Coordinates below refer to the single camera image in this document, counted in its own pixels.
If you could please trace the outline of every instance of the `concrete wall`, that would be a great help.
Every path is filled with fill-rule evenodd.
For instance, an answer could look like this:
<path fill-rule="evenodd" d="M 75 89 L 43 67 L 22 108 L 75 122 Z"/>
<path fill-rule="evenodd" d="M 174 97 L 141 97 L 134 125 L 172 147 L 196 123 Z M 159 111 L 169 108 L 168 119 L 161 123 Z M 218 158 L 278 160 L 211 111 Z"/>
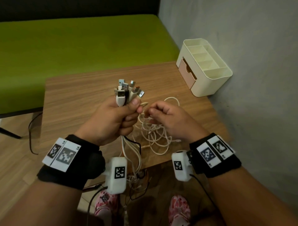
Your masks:
<path fill-rule="evenodd" d="M 161 0 L 159 17 L 232 69 L 210 100 L 243 165 L 298 213 L 298 1 Z"/>

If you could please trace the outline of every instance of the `white storage box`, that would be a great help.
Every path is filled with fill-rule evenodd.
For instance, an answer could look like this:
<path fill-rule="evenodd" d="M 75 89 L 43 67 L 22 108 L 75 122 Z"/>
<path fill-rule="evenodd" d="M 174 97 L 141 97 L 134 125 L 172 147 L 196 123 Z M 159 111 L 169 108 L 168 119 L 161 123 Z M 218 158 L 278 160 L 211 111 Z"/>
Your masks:
<path fill-rule="evenodd" d="M 214 94 L 233 74 L 205 39 L 187 39 L 176 62 L 196 97 Z"/>

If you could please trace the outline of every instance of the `patterned shoe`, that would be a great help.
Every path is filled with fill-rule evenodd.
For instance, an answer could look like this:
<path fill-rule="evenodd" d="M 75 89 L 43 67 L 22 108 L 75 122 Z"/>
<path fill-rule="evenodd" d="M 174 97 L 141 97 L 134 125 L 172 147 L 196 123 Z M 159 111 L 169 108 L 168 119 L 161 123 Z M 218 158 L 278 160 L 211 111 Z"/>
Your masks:
<path fill-rule="evenodd" d="M 110 195 L 106 190 L 101 191 L 96 199 L 94 215 L 97 216 L 102 209 L 108 209 L 115 215 L 118 209 L 118 195 Z"/>
<path fill-rule="evenodd" d="M 169 226 L 178 216 L 183 217 L 187 222 L 190 220 L 190 207 L 186 199 L 181 195 L 175 195 L 171 199 L 169 208 Z"/>

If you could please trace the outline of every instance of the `fingernail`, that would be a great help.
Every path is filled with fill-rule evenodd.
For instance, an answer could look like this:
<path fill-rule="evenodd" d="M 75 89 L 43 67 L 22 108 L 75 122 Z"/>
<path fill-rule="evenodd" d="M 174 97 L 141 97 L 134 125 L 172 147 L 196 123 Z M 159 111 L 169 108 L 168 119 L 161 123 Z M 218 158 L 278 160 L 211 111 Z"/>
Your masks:
<path fill-rule="evenodd" d="M 131 102 L 133 105 L 138 105 L 140 100 L 138 98 L 134 98 Z"/>

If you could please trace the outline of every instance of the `person's right hand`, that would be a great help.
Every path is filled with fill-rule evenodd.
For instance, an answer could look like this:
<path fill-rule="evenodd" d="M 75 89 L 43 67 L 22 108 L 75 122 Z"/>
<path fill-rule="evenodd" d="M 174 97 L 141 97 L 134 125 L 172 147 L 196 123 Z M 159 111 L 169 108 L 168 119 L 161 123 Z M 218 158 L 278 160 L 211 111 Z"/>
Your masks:
<path fill-rule="evenodd" d="M 210 133 L 194 120 L 183 108 L 157 101 L 145 110 L 145 118 L 151 117 L 149 123 L 163 124 L 167 132 L 176 139 L 195 142 Z"/>

